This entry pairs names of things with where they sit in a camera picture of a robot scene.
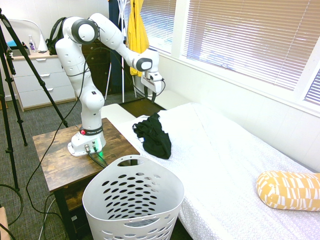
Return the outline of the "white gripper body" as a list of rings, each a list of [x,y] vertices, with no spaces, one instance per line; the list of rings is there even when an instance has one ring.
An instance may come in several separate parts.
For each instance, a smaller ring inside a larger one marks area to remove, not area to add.
[[[155,93],[160,93],[162,90],[163,77],[159,72],[147,72],[146,85]]]

